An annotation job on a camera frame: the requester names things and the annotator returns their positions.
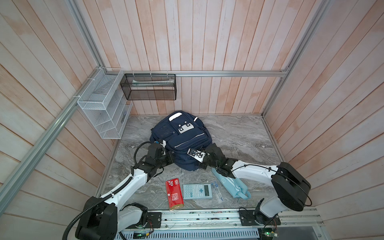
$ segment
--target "calculator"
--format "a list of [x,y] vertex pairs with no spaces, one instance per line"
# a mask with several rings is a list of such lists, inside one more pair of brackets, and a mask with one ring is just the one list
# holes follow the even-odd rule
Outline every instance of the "calculator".
[[183,199],[209,199],[212,198],[211,185],[183,184]]

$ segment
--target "backpack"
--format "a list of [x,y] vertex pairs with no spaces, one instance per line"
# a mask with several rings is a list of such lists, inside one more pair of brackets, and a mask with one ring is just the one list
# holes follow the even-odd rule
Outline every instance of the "backpack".
[[211,135],[203,122],[196,116],[184,111],[176,111],[161,120],[154,128],[150,142],[165,141],[165,149],[174,152],[174,163],[179,167],[194,171],[199,161],[188,155],[189,149],[201,150],[212,143]]

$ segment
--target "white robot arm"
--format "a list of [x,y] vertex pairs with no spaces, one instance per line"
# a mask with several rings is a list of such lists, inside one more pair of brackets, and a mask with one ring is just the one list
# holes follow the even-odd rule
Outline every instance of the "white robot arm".
[[[207,154],[200,161],[200,167],[211,166],[224,177],[250,179],[275,188],[276,194],[262,199],[253,212],[259,224],[268,224],[277,213],[287,209],[303,210],[311,186],[288,163],[262,166],[226,158],[216,144],[211,144],[204,152]],[[84,211],[70,223],[63,239],[79,219],[75,236],[81,240],[107,240],[111,236],[113,239],[116,233],[128,226],[144,225],[147,221],[146,207],[137,203],[123,206],[137,189],[157,175],[157,169],[172,164],[172,159],[172,153],[166,152],[161,144],[151,144],[146,159],[131,167],[133,175],[129,174],[99,199],[91,197],[86,202]]]

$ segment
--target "red packaging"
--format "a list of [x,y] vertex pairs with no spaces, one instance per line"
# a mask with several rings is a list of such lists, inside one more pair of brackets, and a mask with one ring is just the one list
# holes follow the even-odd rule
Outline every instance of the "red packaging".
[[184,207],[183,196],[181,195],[179,179],[175,178],[166,181],[169,210]]

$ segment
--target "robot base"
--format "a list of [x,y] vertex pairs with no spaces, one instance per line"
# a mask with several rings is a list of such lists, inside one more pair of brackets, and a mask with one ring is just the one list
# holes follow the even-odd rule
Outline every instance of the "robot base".
[[275,218],[268,218],[256,212],[256,210],[240,210],[240,222],[242,226],[259,226],[259,225],[280,225],[280,218],[278,215]]
[[[153,228],[160,228],[160,226],[161,226],[161,212],[149,212],[147,215],[147,220],[152,222]],[[139,229],[135,226],[135,224],[133,224],[127,228]]]

